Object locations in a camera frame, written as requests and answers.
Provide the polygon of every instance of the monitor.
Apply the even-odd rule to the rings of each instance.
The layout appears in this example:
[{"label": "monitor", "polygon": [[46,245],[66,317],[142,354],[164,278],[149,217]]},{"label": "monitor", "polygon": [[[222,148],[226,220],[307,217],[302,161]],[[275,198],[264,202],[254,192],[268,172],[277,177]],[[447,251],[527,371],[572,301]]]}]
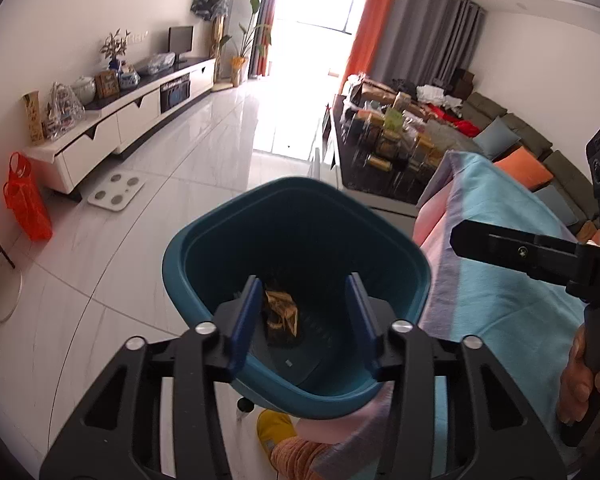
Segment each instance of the monitor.
[{"label": "monitor", "polygon": [[169,29],[169,52],[176,55],[176,63],[186,62],[180,58],[180,54],[191,52],[193,43],[193,26],[171,27]]}]

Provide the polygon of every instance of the pant leg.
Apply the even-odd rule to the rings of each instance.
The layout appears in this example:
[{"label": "pant leg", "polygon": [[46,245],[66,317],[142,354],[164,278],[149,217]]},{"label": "pant leg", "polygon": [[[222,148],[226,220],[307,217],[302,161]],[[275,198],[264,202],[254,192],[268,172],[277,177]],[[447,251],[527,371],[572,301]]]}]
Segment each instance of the pant leg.
[{"label": "pant leg", "polygon": [[322,480],[310,468],[316,457],[330,447],[299,436],[287,438],[273,449],[271,464],[288,480]]}]

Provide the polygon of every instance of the yellow slipper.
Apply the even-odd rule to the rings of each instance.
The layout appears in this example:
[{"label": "yellow slipper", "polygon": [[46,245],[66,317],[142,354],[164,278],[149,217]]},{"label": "yellow slipper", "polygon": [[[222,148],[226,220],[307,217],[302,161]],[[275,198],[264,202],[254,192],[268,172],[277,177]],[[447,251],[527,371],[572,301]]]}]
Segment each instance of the yellow slipper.
[{"label": "yellow slipper", "polygon": [[291,419],[286,413],[278,413],[272,410],[264,410],[260,413],[256,423],[256,433],[269,460],[273,448],[283,440],[297,434]]}]

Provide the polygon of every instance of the trash bin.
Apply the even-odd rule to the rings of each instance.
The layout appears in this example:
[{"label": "trash bin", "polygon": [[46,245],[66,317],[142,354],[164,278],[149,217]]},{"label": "trash bin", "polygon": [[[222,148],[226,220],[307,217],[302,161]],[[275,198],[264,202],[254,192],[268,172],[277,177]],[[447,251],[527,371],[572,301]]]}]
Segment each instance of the trash bin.
[{"label": "trash bin", "polygon": [[365,370],[347,314],[345,278],[417,322],[430,270],[420,249],[370,209],[327,184],[284,178],[199,218],[171,241],[166,290],[189,326],[235,299],[251,274],[276,283],[298,306],[293,348],[267,345],[256,323],[250,354],[232,386],[266,408],[335,418],[361,408],[380,384]]}]

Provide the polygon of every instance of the orange curtain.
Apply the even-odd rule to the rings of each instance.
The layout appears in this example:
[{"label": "orange curtain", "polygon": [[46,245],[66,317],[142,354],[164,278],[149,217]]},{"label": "orange curtain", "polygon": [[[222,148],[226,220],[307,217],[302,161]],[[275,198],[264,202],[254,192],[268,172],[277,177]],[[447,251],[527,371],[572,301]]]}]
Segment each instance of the orange curtain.
[{"label": "orange curtain", "polygon": [[340,91],[344,83],[351,74],[359,72],[368,72],[374,61],[376,48],[384,32],[389,12],[391,11],[394,0],[366,0],[365,9],[362,11],[360,26],[353,40],[347,68],[344,71]]}]

